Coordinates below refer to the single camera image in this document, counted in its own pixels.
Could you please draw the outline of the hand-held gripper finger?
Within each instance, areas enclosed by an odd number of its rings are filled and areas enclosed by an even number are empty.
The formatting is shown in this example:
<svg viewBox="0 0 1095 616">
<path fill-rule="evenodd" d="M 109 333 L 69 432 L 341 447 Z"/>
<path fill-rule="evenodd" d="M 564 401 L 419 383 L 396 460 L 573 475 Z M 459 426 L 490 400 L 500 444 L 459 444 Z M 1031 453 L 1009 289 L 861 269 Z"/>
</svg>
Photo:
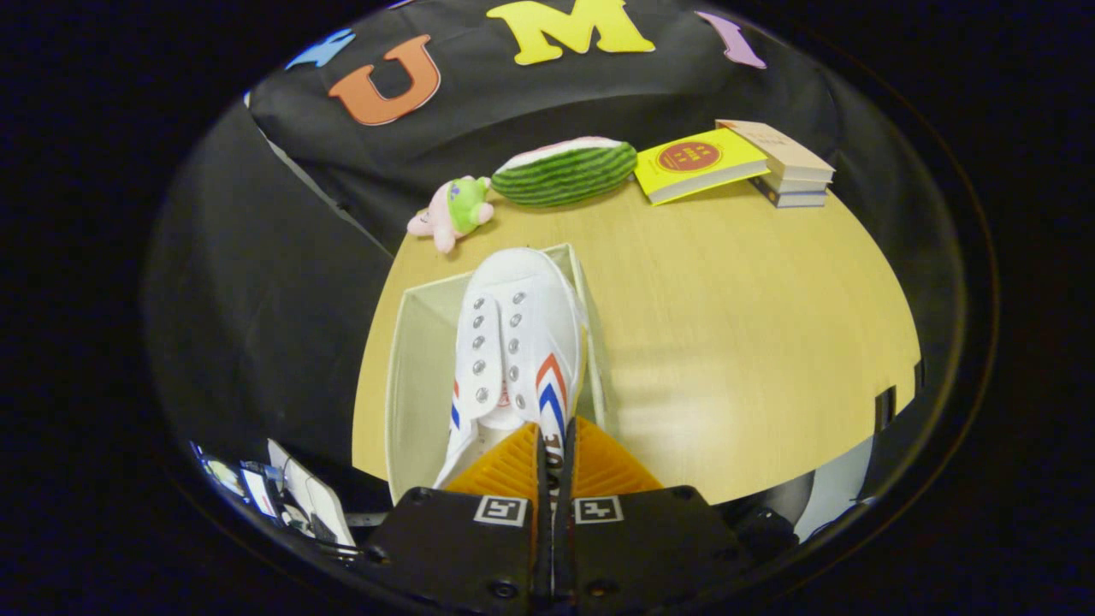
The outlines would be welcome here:
<svg viewBox="0 0 1095 616">
<path fill-rule="evenodd" d="M 552 589 L 545 451 L 525 425 L 458 476 L 405 492 L 364 544 L 364 574 L 420 613 L 530 613 Z"/>
<path fill-rule="evenodd" d="M 574 418 L 555 527 L 556 593 L 573 613 L 683 613 L 744 576 L 744 544 L 691 486 L 662 488 Z"/>
</svg>

